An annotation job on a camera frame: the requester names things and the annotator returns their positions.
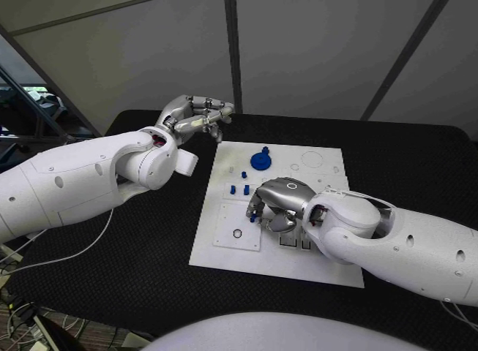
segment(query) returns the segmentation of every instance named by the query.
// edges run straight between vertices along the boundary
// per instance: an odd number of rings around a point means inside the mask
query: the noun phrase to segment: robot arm
[[[53,148],[1,173],[0,244],[92,218],[159,189],[173,172],[190,176],[198,158],[177,146],[195,132],[209,132],[219,142],[215,122],[229,123],[231,112],[229,103],[182,95],[153,127]],[[117,184],[117,175],[125,183]]]
[[[245,216],[261,212],[264,204],[276,214],[265,227],[289,231],[297,219],[330,260],[361,266],[419,295],[478,307],[475,230],[403,208],[377,208],[352,192],[316,194],[290,178],[257,188]]]

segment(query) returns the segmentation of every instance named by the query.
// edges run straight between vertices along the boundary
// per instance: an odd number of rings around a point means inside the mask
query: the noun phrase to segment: white board
[[[258,171],[250,165],[250,158],[264,146],[273,164]],[[329,261],[304,237],[300,226],[278,235],[245,217],[255,188],[268,179],[283,176],[299,179],[316,192],[326,185],[349,189],[342,153],[336,148],[235,142],[218,145],[189,264],[362,287],[361,268]],[[234,195],[229,194],[231,185],[235,186]],[[244,185],[250,185],[248,195],[244,195]]]

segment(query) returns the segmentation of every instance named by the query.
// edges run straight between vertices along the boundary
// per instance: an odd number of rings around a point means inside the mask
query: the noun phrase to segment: black tablecloth
[[[108,135],[151,125],[157,116],[124,111]],[[478,230],[478,153],[457,128],[235,115],[224,133],[229,141],[341,148],[352,190]],[[367,272],[365,289],[356,289],[189,266],[216,146],[195,135],[182,148],[199,157],[192,177],[173,174],[159,191],[134,196],[115,209],[98,244],[76,259],[14,274],[11,293],[157,335],[219,314],[274,311],[361,325],[432,350],[478,350],[478,334],[439,302]],[[78,252],[107,217],[50,230],[21,264]],[[478,322],[478,309],[463,311]]]

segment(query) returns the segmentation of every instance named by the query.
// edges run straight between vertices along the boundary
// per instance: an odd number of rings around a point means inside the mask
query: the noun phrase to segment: robotic hand
[[[257,188],[245,216],[261,218],[267,205],[267,229],[287,232],[299,221],[330,260],[419,295],[478,307],[478,232],[388,203],[377,208],[365,198],[378,200],[330,188],[316,194],[300,181],[277,178]]]
[[[195,132],[219,143],[216,122],[229,123],[231,113],[228,102],[182,95],[153,127],[53,148],[1,173],[0,243],[92,218],[159,189],[173,172],[190,176],[198,158],[177,146]]]

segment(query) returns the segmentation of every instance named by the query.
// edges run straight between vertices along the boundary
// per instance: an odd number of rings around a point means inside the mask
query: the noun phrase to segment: blue knob
[[[261,152],[251,157],[251,166],[255,170],[265,170],[273,163],[273,159],[268,156],[268,148],[264,146]]]

